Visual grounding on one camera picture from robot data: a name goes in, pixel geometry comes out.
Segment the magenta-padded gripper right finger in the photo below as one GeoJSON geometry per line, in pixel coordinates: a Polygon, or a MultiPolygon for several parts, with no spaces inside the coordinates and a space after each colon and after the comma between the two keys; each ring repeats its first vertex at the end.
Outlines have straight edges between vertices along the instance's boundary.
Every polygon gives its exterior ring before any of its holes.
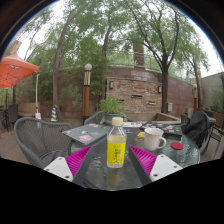
{"type": "Polygon", "coordinates": [[[182,169],[164,154],[156,156],[132,145],[129,146],[129,157],[143,186],[182,169]]]}

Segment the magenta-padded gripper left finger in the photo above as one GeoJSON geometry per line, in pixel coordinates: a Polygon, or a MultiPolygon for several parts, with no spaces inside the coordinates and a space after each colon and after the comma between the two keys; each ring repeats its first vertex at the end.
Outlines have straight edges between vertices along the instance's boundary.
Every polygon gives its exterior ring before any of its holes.
{"type": "Polygon", "coordinates": [[[44,170],[81,186],[92,157],[93,147],[87,146],[67,158],[56,158],[44,170]]]}

